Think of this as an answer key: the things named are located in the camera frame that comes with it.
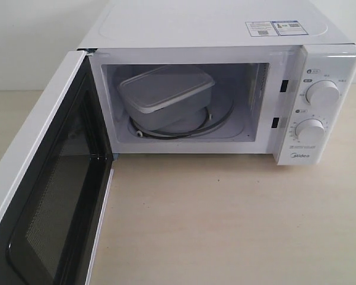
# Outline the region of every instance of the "power level knob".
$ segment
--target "power level knob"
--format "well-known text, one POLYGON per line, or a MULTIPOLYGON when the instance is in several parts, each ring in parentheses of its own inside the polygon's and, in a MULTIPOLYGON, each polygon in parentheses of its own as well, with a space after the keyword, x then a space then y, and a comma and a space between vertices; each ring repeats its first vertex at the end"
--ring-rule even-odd
POLYGON ((325 129, 321 121, 308 119, 297 125, 295 135, 301 143, 315 144, 325 136, 325 129))
POLYGON ((340 92, 338 86, 332 81, 319 81, 307 90, 306 99, 311 106, 328 107, 340 99, 340 92))

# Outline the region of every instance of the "microwave door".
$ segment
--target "microwave door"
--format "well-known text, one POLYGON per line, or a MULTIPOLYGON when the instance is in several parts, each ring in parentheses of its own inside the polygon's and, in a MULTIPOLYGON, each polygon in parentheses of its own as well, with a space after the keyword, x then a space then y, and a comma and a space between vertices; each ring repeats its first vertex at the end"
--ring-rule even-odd
POLYGON ((86 54, 67 54, 0 161, 0 284, 85 284, 113 158, 86 54))

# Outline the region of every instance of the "rectangular container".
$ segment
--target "rectangular container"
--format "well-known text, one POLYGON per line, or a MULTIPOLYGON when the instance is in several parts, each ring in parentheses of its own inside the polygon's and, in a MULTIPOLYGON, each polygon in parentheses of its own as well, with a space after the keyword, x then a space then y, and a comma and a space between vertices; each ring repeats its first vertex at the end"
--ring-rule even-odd
POLYGON ((214 84, 193 65, 165 65, 123 81, 118 90, 129 116, 155 130, 209 105, 214 84))

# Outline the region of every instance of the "label sticker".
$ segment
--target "label sticker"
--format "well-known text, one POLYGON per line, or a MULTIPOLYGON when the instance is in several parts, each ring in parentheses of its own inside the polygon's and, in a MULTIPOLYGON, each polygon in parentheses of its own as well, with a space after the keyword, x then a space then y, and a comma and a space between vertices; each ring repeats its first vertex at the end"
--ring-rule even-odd
POLYGON ((277 37, 278 33, 271 22, 245 22, 252 37, 277 37))
POLYGON ((298 21, 272 21, 271 23, 280 36, 308 35, 298 21))

